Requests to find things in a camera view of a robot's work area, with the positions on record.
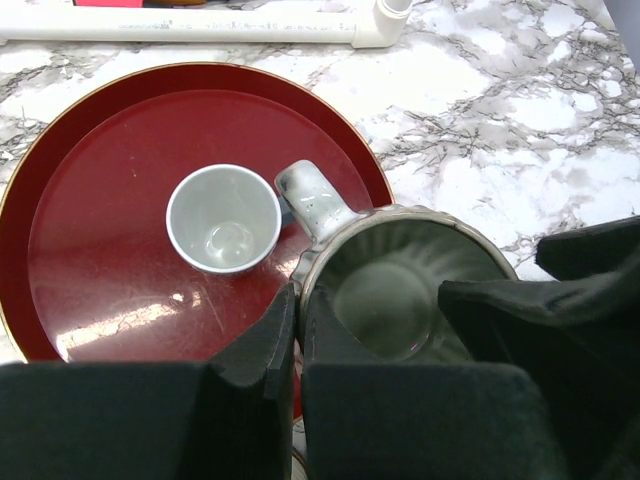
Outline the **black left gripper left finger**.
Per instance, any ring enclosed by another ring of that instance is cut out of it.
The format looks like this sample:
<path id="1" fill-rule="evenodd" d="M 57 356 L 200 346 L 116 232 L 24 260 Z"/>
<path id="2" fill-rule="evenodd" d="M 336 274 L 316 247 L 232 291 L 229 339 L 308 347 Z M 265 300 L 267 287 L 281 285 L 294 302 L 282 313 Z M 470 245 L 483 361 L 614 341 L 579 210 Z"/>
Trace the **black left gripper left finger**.
<path id="1" fill-rule="evenodd" d="M 296 296 L 205 361 L 1 370 L 5 479 L 287 479 Z"/>

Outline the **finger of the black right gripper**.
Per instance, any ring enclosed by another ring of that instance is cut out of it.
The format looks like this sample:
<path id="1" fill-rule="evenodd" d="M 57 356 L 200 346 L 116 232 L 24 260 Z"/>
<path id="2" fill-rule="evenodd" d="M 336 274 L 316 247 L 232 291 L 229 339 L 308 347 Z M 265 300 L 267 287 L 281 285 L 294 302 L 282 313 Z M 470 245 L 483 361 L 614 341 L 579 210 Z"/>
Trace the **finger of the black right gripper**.
<path id="1" fill-rule="evenodd" d="M 614 271 L 639 248 L 639 216 L 543 237 L 535 263 L 556 280 Z"/>
<path id="2" fill-rule="evenodd" d="M 530 375 L 574 478 L 636 479 L 637 292 L 616 274 L 567 282 L 446 281 L 438 304 L 475 359 Z"/>

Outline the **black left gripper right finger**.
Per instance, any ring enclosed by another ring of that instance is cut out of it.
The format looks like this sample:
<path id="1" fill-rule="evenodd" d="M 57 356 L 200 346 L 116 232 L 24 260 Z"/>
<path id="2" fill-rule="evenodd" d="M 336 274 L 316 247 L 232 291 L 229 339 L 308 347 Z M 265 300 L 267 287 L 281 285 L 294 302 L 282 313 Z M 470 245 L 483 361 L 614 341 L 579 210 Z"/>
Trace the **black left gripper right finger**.
<path id="1" fill-rule="evenodd" d="M 565 479 L 540 390 L 496 363 L 389 363 L 310 297 L 302 403 L 312 479 Z"/>

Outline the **ribbed grey cup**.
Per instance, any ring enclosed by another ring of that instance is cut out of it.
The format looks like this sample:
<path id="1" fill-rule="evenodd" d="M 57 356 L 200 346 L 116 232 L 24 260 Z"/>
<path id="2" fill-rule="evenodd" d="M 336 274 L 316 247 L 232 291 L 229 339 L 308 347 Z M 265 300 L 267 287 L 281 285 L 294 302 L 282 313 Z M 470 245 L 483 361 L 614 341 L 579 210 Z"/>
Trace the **ribbed grey cup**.
<path id="1" fill-rule="evenodd" d="M 421 205 L 355 212 L 309 160 L 281 171 L 275 186 L 311 240 L 291 275 L 300 336 L 310 323 L 311 295 L 323 287 L 337 319 L 382 359 L 469 359 L 438 307 L 438 289 L 444 281 L 516 279 L 497 246 L 454 216 Z"/>

